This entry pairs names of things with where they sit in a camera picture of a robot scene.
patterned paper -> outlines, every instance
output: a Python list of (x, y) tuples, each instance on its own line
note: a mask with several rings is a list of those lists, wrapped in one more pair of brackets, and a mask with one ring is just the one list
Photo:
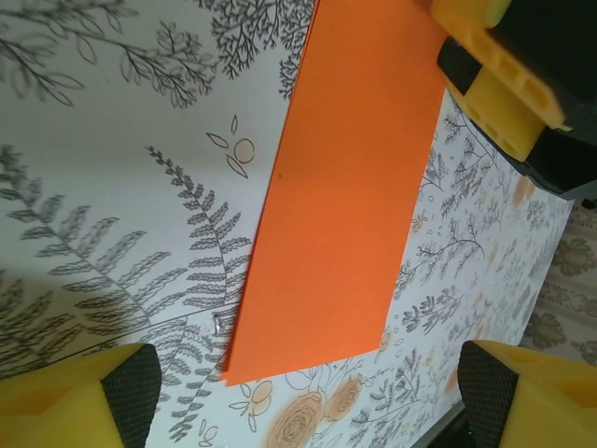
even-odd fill
[(464, 340), (520, 340), (570, 204), (446, 96), (379, 350), (219, 382), (311, 10), (2, 2), (2, 377), (153, 343), (149, 447), (397, 447), (458, 400)]

table surface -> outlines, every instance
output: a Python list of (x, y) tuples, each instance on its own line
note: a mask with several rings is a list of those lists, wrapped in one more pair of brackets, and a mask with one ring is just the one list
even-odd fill
[(411, 446), (459, 399), (463, 341), (521, 339), (570, 204), (446, 95), (379, 350), (226, 388), (312, 1), (263, 22), (240, 1), (100, 3), (0, 10), (2, 377), (153, 343), (149, 447)]

orange paper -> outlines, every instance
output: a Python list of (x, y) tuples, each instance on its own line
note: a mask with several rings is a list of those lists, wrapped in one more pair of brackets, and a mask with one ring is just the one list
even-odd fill
[(223, 377), (379, 347), (441, 103), (444, 35), (406, 0), (321, 0)]

orange rectangle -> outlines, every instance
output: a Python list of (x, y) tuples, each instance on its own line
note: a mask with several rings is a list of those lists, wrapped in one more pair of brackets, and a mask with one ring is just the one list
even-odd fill
[(322, 0), (271, 177), (228, 385), (379, 346), (441, 103), (411, 1)]

